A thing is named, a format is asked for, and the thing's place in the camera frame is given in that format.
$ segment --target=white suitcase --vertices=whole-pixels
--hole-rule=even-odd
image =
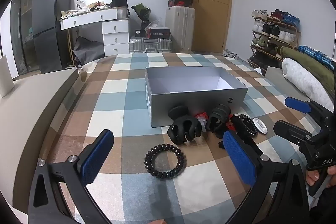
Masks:
[[[170,29],[173,52],[191,51],[194,22],[194,8],[180,6],[167,8],[166,27]]]

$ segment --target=metal screw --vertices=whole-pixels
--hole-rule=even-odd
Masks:
[[[267,155],[265,155],[265,154],[262,154],[260,156],[260,158],[261,158],[262,161],[268,161],[269,160],[269,157]]]
[[[42,167],[43,165],[45,165],[45,160],[40,160],[39,161],[39,167]]]
[[[296,159],[292,159],[292,164],[293,165],[299,165],[299,162]]]
[[[69,162],[74,162],[75,160],[77,160],[77,156],[76,155],[72,155],[68,158]]]

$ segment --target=blue gripper pad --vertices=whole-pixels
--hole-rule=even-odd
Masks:
[[[92,144],[85,147],[79,155],[77,170],[80,172],[83,185],[92,183],[114,143],[114,136],[110,130],[104,129]]]
[[[286,107],[290,107],[292,109],[295,109],[297,111],[300,111],[302,113],[309,113],[311,112],[311,108],[309,106],[308,102],[303,102],[298,99],[287,97],[285,99],[285,105]]]
[[[226,131],[223,137],[223,144],[242,181],[245,184],[254,185],[257,179],[256,168],[245,151],[233,137],[234,132]]]

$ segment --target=blue plaid fabric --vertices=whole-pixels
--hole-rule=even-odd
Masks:
[[[334,66],[332,65],[332,61],[334,61],[334,59],[325,55],[323,52],[319,52],[308,46],[299,46],[299,52],[309,55],[328,69],[334,71]]]

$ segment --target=silver suitcase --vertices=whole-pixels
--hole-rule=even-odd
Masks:
[[[133,36],[129,42],[129,52],[171,52],[171,40]]]

